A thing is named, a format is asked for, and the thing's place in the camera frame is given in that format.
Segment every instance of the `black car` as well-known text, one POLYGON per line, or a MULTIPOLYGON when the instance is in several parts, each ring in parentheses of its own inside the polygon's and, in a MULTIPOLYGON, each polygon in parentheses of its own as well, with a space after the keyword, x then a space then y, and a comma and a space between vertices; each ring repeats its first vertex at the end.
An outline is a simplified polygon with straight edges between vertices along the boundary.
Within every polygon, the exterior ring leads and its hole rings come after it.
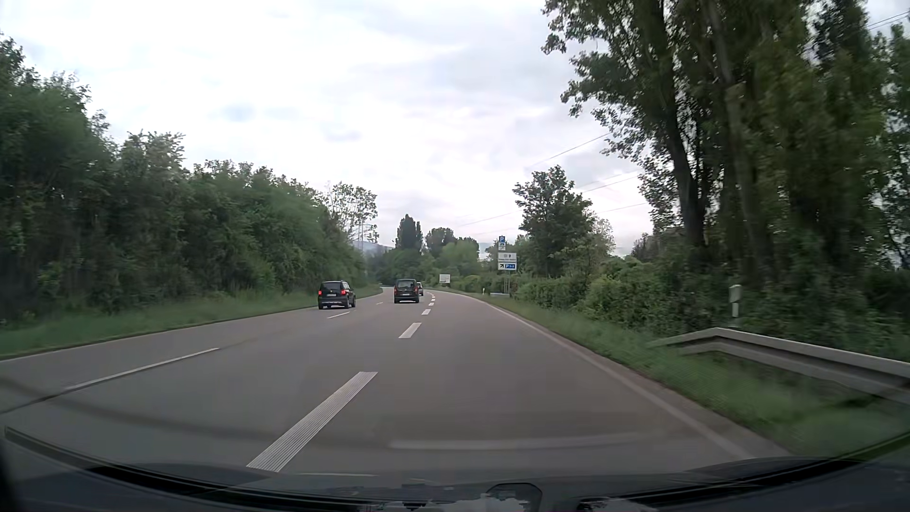
POLYGON ((395 281, 395 303, 397 304, 401 301, 420 302, 417 280, 399 279, 395 281))
POLYGON ((346 281, 323 281, 319 286, 318 303, 320 310, 331 306, 356 308, 357 294, 346 281))

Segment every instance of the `road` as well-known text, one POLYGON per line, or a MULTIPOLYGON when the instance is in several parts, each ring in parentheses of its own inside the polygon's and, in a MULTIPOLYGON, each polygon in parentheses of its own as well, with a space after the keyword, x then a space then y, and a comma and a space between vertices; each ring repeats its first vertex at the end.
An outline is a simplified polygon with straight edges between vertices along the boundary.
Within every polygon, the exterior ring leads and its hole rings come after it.
POLYGON ((471 297, 391 289, 0 362, 0 424, 120 462, 282 473, 684 470, 780 448, 471 297))

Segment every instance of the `dark suv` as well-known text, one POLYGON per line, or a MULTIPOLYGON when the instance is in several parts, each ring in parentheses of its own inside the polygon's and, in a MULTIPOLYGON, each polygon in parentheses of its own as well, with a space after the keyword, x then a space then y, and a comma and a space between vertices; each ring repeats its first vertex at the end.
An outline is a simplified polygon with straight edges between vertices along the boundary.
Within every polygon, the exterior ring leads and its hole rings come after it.
POLYGON ((357 294, 347 281, 323 281, 319 286, 318 303, 320 310, 331 306, 356 308, 357 294))
POLYGON ((417 291, 417 280, 399 279, 395 281, 395 303, 401 301, 420 302, 420 296, 417 291))

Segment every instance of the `overcast sky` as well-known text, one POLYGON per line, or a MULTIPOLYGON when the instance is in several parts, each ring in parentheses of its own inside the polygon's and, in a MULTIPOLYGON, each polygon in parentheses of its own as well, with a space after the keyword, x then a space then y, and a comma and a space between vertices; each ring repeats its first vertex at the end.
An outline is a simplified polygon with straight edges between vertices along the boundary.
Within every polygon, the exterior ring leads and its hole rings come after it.
MULTIPOLYGON (((519 233, 511 189, 560 164, 582 189, 636 168, 570 118, 567 56, 545 56, 542 0, 0 0, 0 30, 42 74, 75 72, 113 135, 186 134, 187 164, 233 159, 312 186, 379 195, 379 241, 409 213, 424 232, 481 242, 519 233)), ((873 0, 870 19, 906 10, 873 0)), ((586 194, 595 211, 643 203, 638 180, 586 194)), ((648 206, 606 212, 625 253, 648 206)))

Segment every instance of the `grass verge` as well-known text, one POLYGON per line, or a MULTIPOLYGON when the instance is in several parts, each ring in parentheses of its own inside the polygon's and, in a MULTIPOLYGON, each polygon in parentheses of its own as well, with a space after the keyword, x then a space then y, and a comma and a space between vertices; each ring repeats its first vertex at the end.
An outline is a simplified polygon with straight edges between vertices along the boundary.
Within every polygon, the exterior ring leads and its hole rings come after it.
POLYGON ((469 295, 536 322, 623 364, 795 455, 838 456, 910 430, 910 407, 839 384, 726 356, 645 346, 645 333, 505 297, 469 295))
MULTIPOLYGON (((382 290, 377 284, 357 289, 358 298, 380 292, 382 290)), ((316 295, 312 292, 242 292, 155 304, 111 315, 99 312, 64 313, 39 323, 0 330, 0 359, 315 305, 316 295)))

